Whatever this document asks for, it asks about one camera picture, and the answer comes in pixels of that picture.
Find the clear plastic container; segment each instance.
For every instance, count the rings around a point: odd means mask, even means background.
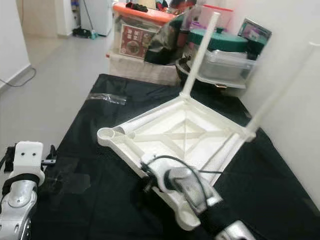
[[[148,9],[142,12],[126,7],[123,2],[113,5],[114,42],[112,51],[143,59],[152,37],[175,16]]]
[[[201,8],[200,16],[198,18],[199,24],[201,26],[207,27],[213,12],[221,14],[216,24],[216,27],[227,29],[234,11],[232,9],[223,8],[219,6],[211,6],[207,4],[203,5]]]
[[[256,61],[247,59],[244,52],[206,51],[199,69],[199,76],[206,79],[243,80]]]
[[[190,24],[189,30],[191,31],[192,29],[206,29],[206,27],[200,25],[198,21],[192,21]]]

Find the box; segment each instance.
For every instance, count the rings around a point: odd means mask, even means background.
[[[228,81],[244,80],[256,61],[247,59],[244,52],[206,51],[199,76]]]
[[[110,53],[108,74],[146,83],[177,86],[179,78],[174,65],[158,65],[143,59]]]
[[[114,42],[112,51],[115,54],[123,54],[130,57],[143,59],[148,49],[149,43],[160,28],[175,17],[162,11],[148,9],[148,12],[142,12],[126,7],[123,2],[113,5],[114,11]],[[128,46],[130,51],[126,49],[126,45],[131,41],[128,38],[128,31],[138,31],[138,35],[142,36],[141,41],[131,42]]]
[[[143,59],[155,34],[154,31],[122,24],[119,53]]]

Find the clear tape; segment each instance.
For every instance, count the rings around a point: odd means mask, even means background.
[[[109,93],[90,93],[86,99],[87,100],[100,99],[113,104],[120,104],[120,105],[126,105],[126,102],[127,102],[126,96],[118,96],[118,95],[113,95]]]
[[[39,196],[49,196],[49,208],[57,211],[65,194],[83,195],[91,187],[91,178],[86,173],[76,173],[79,159],[62,157],[56,166],[47,168],[45,181],[39,188]]]

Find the gray floor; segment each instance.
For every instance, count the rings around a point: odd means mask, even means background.
[[[60,37],[40,37],[36,35],[23,34],[26,50],[30,63],[37,67],[57,48],[59,48],[66,38]]]
[[[106,52],[105,37],[71,37],[35,66],[34,79],[2,93],[0,156],[18,141],[42,142],[44,154],[58,146],[98,75],[108,72]]]

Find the orange lid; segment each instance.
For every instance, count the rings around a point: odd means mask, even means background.
[[[229,9],[229,8],[223,8],[223,7],[219,7],[219,6],[212,6],[212,5],[208,5],[208,4],[204,4],[203,6],[207,7],[207,8],[211,8],[211,9],[219,9],[219,10],[222,10],[222,11],[233,12],[233,10]]]
[[[118,2],[114,4],[113,10],[119,12],[120,14],[133,15],[136,17],[150,20],[152,22],[160,22],[163,24],[169,22],[171,19],[175,17],[175,15],[173,14],[163,12],[163,11],[153,10],[149,8],[148,8],[148,12],[134,10],[129,7],[126,7],[126,4],[124,2]]]

